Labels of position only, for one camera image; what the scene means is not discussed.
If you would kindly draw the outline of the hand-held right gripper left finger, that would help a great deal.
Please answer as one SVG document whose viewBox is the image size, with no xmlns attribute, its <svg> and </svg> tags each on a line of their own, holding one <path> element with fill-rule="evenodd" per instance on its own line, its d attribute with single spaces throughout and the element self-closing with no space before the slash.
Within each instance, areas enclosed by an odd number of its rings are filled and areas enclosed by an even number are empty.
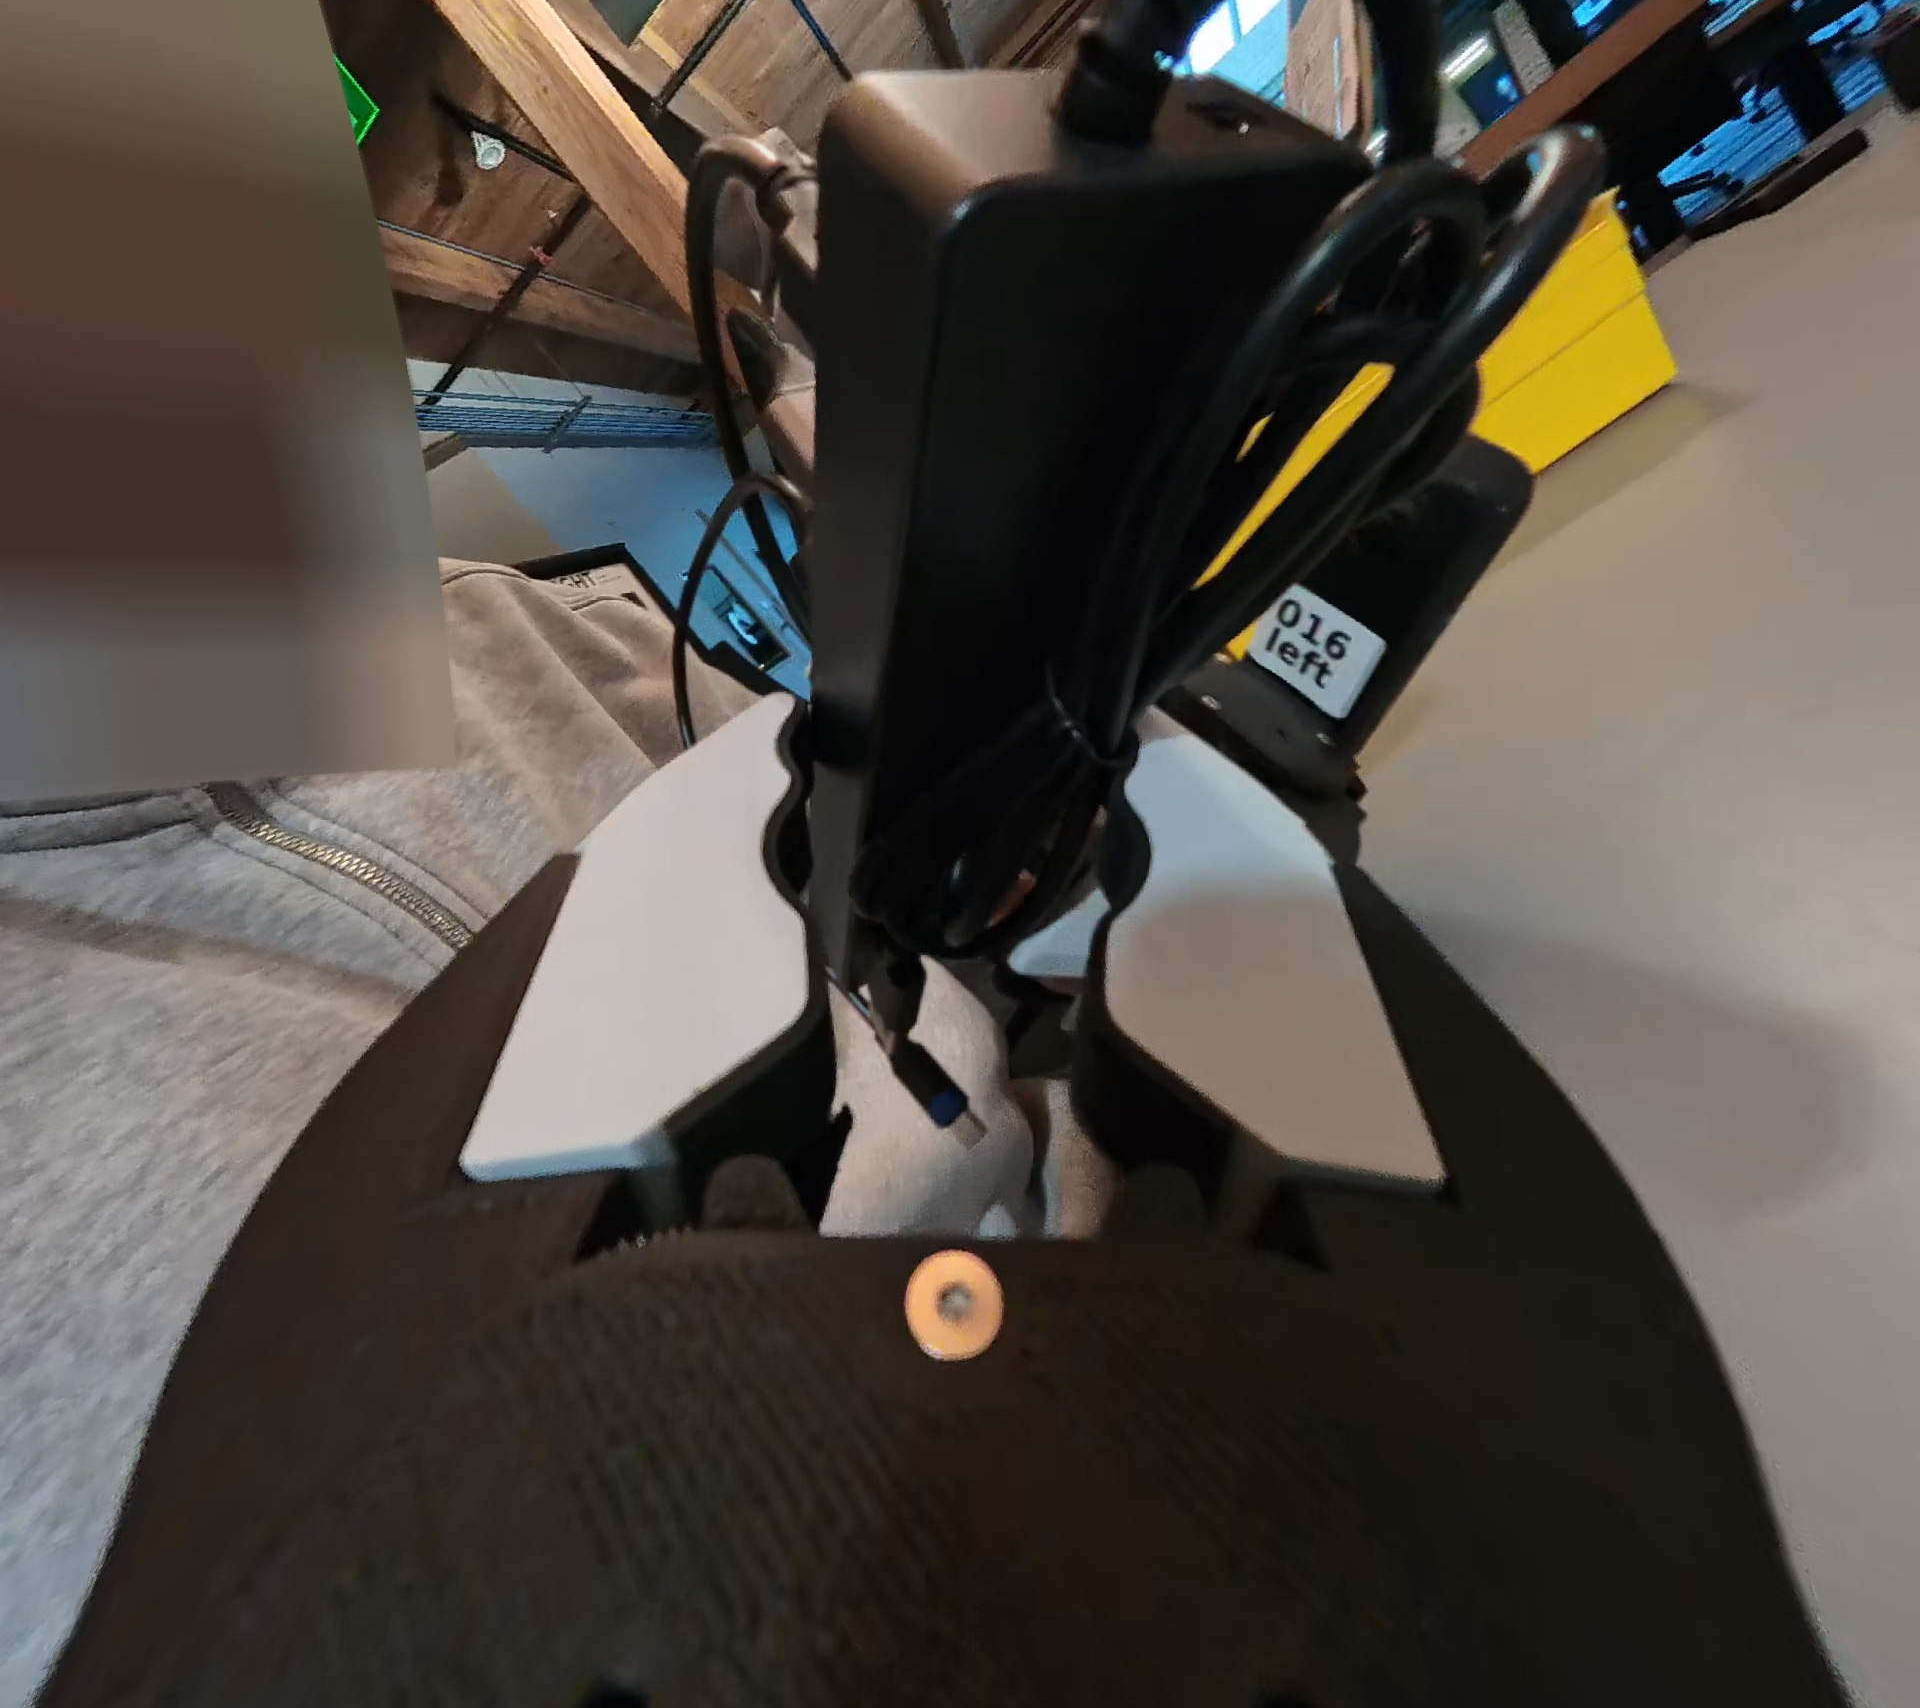
<svg viewBox="0 0 1920 1708">
<path fill-rule="evenodd" d="M 613 1171 L 651 1223 L 733 1158 L 835 1131 L 835 1028 L 779 833 L 805 818 L 803 705 L 769 693 L 581 843 L 458 1153 L 477 1183 Z"/>
</svg>

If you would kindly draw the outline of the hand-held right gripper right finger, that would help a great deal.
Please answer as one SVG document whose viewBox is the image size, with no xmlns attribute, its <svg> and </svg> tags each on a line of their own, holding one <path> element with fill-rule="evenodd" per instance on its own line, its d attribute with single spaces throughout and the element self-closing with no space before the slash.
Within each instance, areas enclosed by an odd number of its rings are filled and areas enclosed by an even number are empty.
<svg viewBox="0 0 1920 1708">
<path fill-rule="evenodd" d="M 1099 886 L 1069 1087 L 1105 1158 L 1191 1178 L 1215 1232 L 1305 1232 L 1317 1191 L 1447 1197 L 1332 854 L 1294 807 L 1150 716 Z"/>
</svg>

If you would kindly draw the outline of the yellow plastic bin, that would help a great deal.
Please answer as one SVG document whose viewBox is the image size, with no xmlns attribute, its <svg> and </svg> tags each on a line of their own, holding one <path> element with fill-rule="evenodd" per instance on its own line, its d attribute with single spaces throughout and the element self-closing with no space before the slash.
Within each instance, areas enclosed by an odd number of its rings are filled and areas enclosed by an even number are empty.
<svg viewBox="0 0 1920 1708">
<path fill-rule="evenodd" d="M 1471 432 L 1542 476 L 1677 377 L 1677 360 L 1621 213 L 1589 205 L 1549 278 L 1483 354 Z"/>
</svg>

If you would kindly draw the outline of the black framed tag sign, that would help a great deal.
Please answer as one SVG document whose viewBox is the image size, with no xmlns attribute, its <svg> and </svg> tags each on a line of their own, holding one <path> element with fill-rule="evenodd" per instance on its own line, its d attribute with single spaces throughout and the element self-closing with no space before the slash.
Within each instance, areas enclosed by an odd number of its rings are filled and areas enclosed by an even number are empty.
<svg viewBox="0 0 1920 1708">
<path fill-rule="evenodd" d="M 571 605 L 597 599 L 620 599 L 660 618 L 671 618 L 674 602 L 620 541 L 546 553 L 515 564 L 528 581 L 545 586 Z"/>
</svg>

